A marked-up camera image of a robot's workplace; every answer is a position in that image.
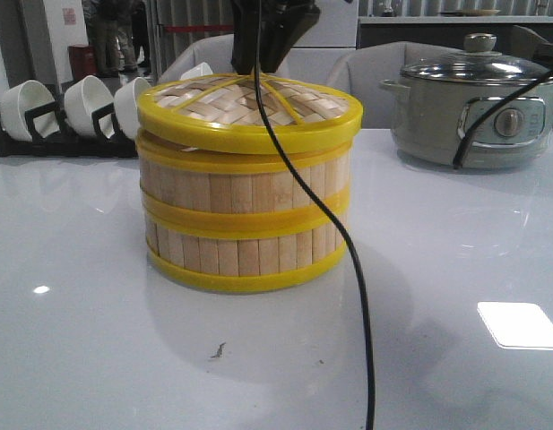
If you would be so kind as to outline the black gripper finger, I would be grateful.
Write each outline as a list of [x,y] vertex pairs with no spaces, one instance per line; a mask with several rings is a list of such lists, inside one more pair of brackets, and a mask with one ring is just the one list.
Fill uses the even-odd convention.
[[260,66],[275,73],[299,39],[321,14],[315,1],[262,1]]
[[255,67],[260,4],[232,0],[233,48],[231,64],[237,74],[249,74]]

